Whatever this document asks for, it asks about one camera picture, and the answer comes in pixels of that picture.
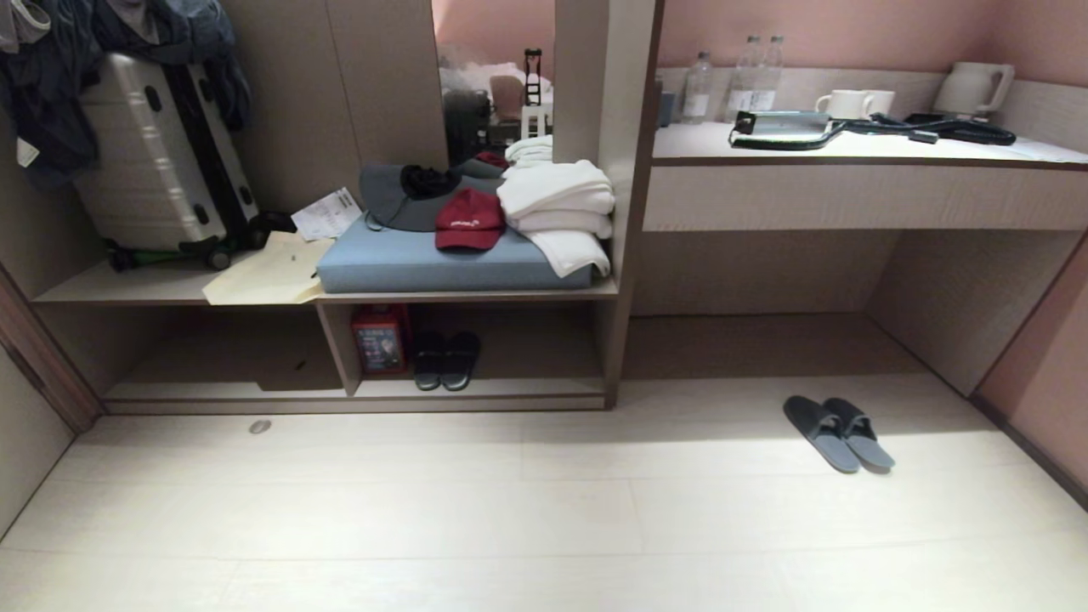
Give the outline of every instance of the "plastic bottle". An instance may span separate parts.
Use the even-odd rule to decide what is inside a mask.
[[[786,66],[782,58],[782,42],[784,41],[784,36],[775,36],[770,39],[770,47],[764,53],[756,78],[752,110],[771,110],[775,107],[775,95],[778,94],[778,85],[782,82],[782,69]]]
[[[698,61],[688,69],[683,95],[683,122],[697,125],[706,120],[710,107],[710,52],[700,51]]]
[[[729,100],[726,102],[726,120],[735,121],[737,111],[752,110],[759,66],[763,63],[763,46],[758,36],[749,36],[744,52],[737,60],[737,70],[729,82]]]

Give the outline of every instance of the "slipper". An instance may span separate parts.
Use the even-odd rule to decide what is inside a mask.
[[[420,391],[434,391],[442,385],[442,362],[446,357],[446,340],[429,331],[419,334],[415,343],[416,387]]]
[[[480,339],[462,331],[446,343],[446,358],[442,363],[442,385],[447,391],[461,391],[472,380],[472,368],[480,356]]]
[[[891,469],[895,466],[895,460],[891,458],[891,455],[877,442],[877,432],[873,430],[869,415],[839,397],[824,402],[824,407],[842,421],[843,441],[863,462],[881,469]]]
[[[854,474],[862,468],[861,462],[839,436],[842,420],[838,416],[800,395],[787,400],[782,409],[790,423],[812,442],[831,467],[846,474]]]

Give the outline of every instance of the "floor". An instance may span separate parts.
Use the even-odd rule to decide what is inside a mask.
[[[832,472],[784,393],[899,461]],[[107,417],[0,610],[1084,610],[1088,514],[928,374],[626,383],[613,413]]]

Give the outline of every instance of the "mirror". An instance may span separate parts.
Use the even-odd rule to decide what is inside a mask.
[[[432,0],[450,166],[552,133],[555,0]]]

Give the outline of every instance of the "electric kettle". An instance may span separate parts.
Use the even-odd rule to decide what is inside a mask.
[[[998,76],[1001,81],[994,85]],[[1009,64],[956,62],[941,85],[934,112],[986,117],[1001,108],[1015,76],[1016,69]]]

